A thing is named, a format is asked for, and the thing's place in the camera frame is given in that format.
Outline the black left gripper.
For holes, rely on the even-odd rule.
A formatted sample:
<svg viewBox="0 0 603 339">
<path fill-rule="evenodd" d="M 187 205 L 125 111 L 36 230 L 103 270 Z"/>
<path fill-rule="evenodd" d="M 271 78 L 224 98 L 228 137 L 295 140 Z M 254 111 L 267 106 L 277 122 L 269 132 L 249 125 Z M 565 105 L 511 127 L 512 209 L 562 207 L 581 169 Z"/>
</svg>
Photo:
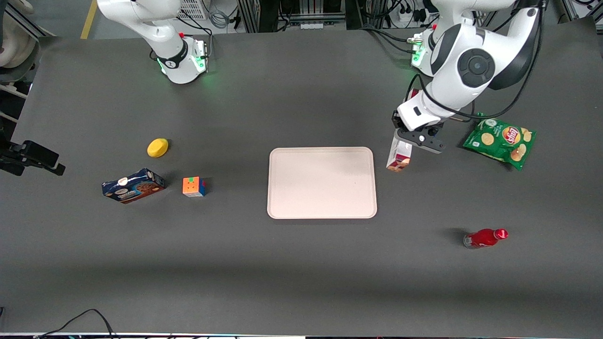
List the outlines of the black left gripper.
<svg viewBox="0 0 603 339">
<path fill-rule="evenodd" d="M 440 154 L 446 150 L 446 144 L 437 137 L 443 124 L 429 125 L 414 131 L 409 131 L 402 125 L 402 120 L 398 113 L 394 113 L 393 125 L 396 129 L 395 137 L 399 141 L 403 141 L 435 154 Z"/>
</svg>

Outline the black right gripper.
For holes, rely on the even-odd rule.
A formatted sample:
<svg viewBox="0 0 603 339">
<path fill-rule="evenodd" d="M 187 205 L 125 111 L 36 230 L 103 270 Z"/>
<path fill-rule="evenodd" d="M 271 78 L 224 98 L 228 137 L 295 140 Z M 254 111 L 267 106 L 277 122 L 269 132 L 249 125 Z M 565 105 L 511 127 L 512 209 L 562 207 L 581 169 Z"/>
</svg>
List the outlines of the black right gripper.
<svg viewBox="0 0 603 339">
<path fill-rule="evenodd" d="M 62 176 L 66 167 L 58 163 L 59 155 L 33 141 L 17 144 L 2 141 L 0 146 L 0 169 L 15 176 L 21 176 L 26 167 L 45 169 L 56 176 Z"/>
</svg>

